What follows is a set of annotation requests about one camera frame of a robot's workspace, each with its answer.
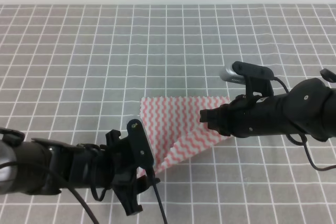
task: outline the wire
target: wire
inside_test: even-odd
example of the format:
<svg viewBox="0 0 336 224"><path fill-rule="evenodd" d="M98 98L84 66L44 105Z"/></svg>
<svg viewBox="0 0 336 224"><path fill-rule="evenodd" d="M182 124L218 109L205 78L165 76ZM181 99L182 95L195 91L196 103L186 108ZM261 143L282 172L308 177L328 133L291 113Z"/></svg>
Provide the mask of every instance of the wire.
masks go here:
<svg viewBox="0 0 336 224"><path fill-rule="evenodd" d="M309 160L309 163L311 164L311 166L312 166L315 170L319 170L320 172L325 172L325 171L327 171L327 170L331 170L331 169L335 169L335 168L336 168L336 165L331 165L331 166L327 166L327 167L324 167L324 168L317 167L317 166L314 164L314 162L313 162L313 160L311 159L311 157L310 157L310 153L309 153L309 150L308 150L308 148L307 148L306 143L304 143L303 146L304 146L304 148L305 148L304 150L306 151L306 155L307 155L307 158L308 158L308 160Z"/></svg>
<svg viewBox="0 0 336 224"><path fill-rule="evenodd" d="M278 77L274 77L273 80L279 82L281 86L284 88L285 92L289 93L289 90L287 89L286 84L283 81L281 81Z"/></svg>
<svg viewBox="0 0 336 224"><path fill-rule="evenodd" d="M274 77L273 80L279 82L279 83L283 86L285 92L286 92L286 93L289 93L288 88L286 87L286 85L285 85L285 83L284 83L283 81L281 81L278 77ZM331 165L331 166L327 166L327 167L323 167L323 168L321 168L321 167L317 167L317 166L314 164L313 160L311 159L311 156L310 156L310 153L309 153L309 150L308 150L308 147L307 147L307 137L306 137L304 134L299 134L299 136L301 137L302 142L296 141L291 135L286 134L287 139L288 139L292 144L294 144L294 145L298 145L298 146L303 146L303 148L305 148L304 151L306 152L308 161L309 161L310 165L311 165L315 170L318 170L318 171L320 171L320 172L325 172L325 171L327 171L327 170L331 170L331 169L335 169L335 168L336 168L336 165Z"/></svg>
<svg viewBox="0 0 336 224"><path fill-rule="evenodd" d="M17 161L0 164L0 169L3 169L5 167L9 167L9 166L28 166L28 167L31 167L31 168L40 169L40 170L43 170L44 172L47 172L55 180L57 180L61 185L63 185L65 188L67 188L74 195L74 197L79 201L79 203L81 203L81 205L85 209L86 213L88 214L88 216L92 220L93 224L99 224L99 222L96 219L95 215L93 214L92 210L90 209L88 204L86 204L84 199L79 195L79 193L75 190L75 188L72 187L70 185L70 183L68 183L65 179L63 179L57 173L53 172L52 170L50 170L49 168L47 168L43 165L39 165L39 164L35 164L35 163L17 162Z"/></svg>
<svg viewBox="0 0 336 224"><path fill-rule="evenodd" d="M152 169L146 170L146 173L147 173L148 178L152 182L154 192L155 192L155 195L156 195L156 198L157 198L157 202L159 203L159 208L160 208L160 211L161 211L163 223L168 224L167 217L166 217L166 214L164 212L163 205L162 205L162 202L161 202L160 194L159 194L159 191L157 189L156 182L155 182L155 171L152 168Z"/></svg>

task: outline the table surface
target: table surface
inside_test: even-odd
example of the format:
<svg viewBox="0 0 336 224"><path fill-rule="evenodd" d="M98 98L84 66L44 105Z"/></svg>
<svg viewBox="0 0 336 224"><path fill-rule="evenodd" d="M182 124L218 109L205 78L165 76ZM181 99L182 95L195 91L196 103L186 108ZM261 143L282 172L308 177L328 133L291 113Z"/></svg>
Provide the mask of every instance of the table surface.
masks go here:
<svg viewBox="0 0 336 224"><path fill-rule="evenodd" d="M336 72L336 5L0 5L0 125L67 143L103 143L139 114L140 99L229 96L236 60L271 68L289 87ZM275 83L275 92L283 89ZM309 140L314 161L336 163L331 140ZM281 136L234 137L159 175L174 223L336 222L336 172L317 173ZM95 202L101 223L162 223L154 193L125 217L112 192ZM60 196L0 198L0 223L91 223Z"/></svg>

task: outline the cloth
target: cloth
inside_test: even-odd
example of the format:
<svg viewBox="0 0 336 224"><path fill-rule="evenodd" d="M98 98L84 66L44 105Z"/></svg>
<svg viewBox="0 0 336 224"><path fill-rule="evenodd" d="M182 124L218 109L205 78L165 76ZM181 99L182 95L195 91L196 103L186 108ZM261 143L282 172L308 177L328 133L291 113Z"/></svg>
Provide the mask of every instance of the cloth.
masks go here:
<svg viewBox="0 0 336 224"><path fill-rule="evenodd" d="M199 111L229 103L226 97L142 98L140 117L155 155L155 173L227 139L200 123Z"/></svg>

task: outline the folded cloth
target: folded cloth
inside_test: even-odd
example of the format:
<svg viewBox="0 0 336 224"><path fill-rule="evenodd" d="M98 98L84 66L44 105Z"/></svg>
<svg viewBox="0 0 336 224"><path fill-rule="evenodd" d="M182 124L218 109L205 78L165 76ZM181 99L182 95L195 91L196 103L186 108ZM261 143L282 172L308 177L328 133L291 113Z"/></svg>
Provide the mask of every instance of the folded cloth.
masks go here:
<svg viewBox="0 0 336 224"><path fill-rule="evenodd" d="M226 97L142 98L140 117L155 156L155 173L227 139L200 123L199 111L229 103Z"/></svg>

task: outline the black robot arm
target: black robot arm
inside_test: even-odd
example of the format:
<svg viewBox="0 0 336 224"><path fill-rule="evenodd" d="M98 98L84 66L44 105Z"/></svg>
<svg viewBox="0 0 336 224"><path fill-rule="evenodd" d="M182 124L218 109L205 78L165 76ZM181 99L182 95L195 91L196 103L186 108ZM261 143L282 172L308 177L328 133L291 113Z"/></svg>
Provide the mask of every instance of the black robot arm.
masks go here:
<svg viewBox="0 0 336 224"><path fill-rule="evenodd" d="M329 82L336 81L336 75L327 69L323 69L321 75ZM335 89L313 78L302 81L289 92L269 68L238 61L225 69L221 78L245 84L246 94L237 96L230 104L202 110L200 121L207 123L209 129L236 137L286 135L292 143L305 147L314 168L334 168L318 168L311 162L306 135L321 142L336 136ZM279 81L286 93L274 95L272 80ZM299 134L302 141L294 140L291 134Z"/></svg>
<svg viewBox="0 0 336 224"><path fill-rule="evenodd" d="M128 216L142 211L137 195L153 186L163 211L156 188L160 180L141 121L128 122L127 132L120 139L120 131L110 131L106 145L74 146L41 138L24 141L24 133L0 128L0 194L57 195L61 188L90 188L94 199L102 201L113 189ZM136 177L139 167L147 176ZM103 188L100 196L96 188Z"/></svg>

